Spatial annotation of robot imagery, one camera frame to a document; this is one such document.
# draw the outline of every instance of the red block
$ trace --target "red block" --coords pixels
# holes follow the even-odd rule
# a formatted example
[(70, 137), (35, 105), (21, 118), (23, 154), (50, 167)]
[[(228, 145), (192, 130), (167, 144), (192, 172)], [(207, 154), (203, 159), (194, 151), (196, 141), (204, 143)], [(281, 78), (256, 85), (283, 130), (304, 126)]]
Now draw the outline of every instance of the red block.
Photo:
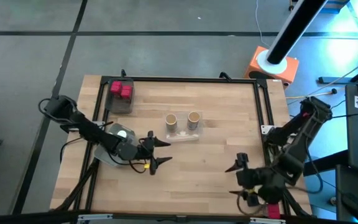
[(130, 100), (132, 96), (132, 87), (131, 86), (123, 86), (121, 91), (121, 97), (124, 99)]
[(111, 85), (110, 92), (114, 95), (119, 95), (121, 92), (122, 83), (120, 81), (114, 81)]
[(267, 205), (268, 218), (280, 219), (280, 207), (278, 204)]

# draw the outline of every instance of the wooden tabletop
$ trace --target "wooden tabletop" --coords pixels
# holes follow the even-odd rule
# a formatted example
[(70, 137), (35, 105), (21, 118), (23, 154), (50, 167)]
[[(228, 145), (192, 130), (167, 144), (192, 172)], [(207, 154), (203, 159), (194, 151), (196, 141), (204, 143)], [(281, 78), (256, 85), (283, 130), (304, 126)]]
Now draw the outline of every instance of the wooden tabletop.
[[(78, 97), (78, 109), (92, 118), (101, 76), (86, 75)], [(289, 120), (282, 84), (267, 80), (275, 125)], [(104, 109), (104, 96), (99, 120)], [(267, 123), (263, 92), (260, 97)], [(138, 138), (147, 131), (164, 140), (164, 114), (176, 111), (202, 111), (203, 133), (198, 141), (176, 142), (156, 148), (155, 157), (172, 156), (151, 176), (135, 173), (128, 166), (110, 167), (101, 162), (95, 185), (92, 211), (109, 213), (152, 213), (174, 215), (240, 215), (236, 196), (240, 190), (235, 172), (224, 171), (233, 165), (236, 153), (246, 152), (249, 167), (264, 166), (255, 96), (252, 85), (234, 83), (135, 82), (134, 110), (131, 114), (109, 114), (109, 121), (127, 126)], [(70, 133), (68, 141), (77, 138)], [(65, 148), (51, 208), (59, 206), (77, 184), (86, 141)], [(303, 177), (297, 183), (305, 187)], [(88, 185), (80, 208), (85, 207)], [(307, 193), (291, 190), (302, 208), (311, 213)], [(246, 212), (252, 212), (242, 202)]]

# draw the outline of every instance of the red cube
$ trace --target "red cube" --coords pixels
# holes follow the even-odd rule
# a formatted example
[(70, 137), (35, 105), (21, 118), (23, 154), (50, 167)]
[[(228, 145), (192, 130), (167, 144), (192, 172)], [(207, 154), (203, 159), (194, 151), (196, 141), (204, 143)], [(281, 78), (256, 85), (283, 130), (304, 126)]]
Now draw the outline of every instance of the red cube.
[(122, 83), (120, 81), (114, 81), (111, 85), (110, 92), (113, 95), (120, 95)]
[(130, 100), (132, 96), (132, 87), (131, 86), (123, 86), (121, 91), (121, 97), (124, 99)]

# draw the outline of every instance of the orange base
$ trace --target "orange base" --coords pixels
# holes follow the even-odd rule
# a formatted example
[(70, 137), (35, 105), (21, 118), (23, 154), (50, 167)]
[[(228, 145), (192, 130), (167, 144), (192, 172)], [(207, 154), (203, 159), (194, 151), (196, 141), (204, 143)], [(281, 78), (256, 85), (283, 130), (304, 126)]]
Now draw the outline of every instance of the orange base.
[(259, 67), (258, 62), (257, 62), (258, 54), (264, 50), (267, 50), (267, 49), (264, 47), (261, 47), (261, 46), (258, 46), (256, 48), (254, 56), (252, 57), (252, 60), (249, 62), (249, 65), (248, 65), (248, 68), (246, 70), (244, 77), (245, 78), (260, 78), (260, 76), (258, 76), (257, 73), (255, 73), (255, 75), (254, 75), (254, 74), (252, 74), (252, 72), (261, 72), (261, 73), (269, 76), (269, 78), (281, 80), (283, 82), (284, 88), (286, 88), (295, 79), (295, 74), (296, 74), (296, 71), (298, 70), (299, 61), (295, 58), (285, 57), (287, 60), (287, 68), (285, 69), (285, 71), (278, 75), (269, 74), (269, 73), (264, 72)]

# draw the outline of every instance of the tan paper cup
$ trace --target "tan paper cup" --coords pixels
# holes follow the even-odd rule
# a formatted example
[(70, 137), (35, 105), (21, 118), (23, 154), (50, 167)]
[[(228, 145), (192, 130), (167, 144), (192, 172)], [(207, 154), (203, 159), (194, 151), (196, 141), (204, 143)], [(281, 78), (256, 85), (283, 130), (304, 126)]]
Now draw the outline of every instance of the tan paper cup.
[(200, 121), (200, 114), (195, 111), (190, 112), (187, 119), (187, 128), (189, 130), (195, 130), (197, 128), (199, 121)]
[(168, 114), (165, 117), (165, 124), (169, 132), (175, 132), (178, 128), (178, 119), (174, 114)]

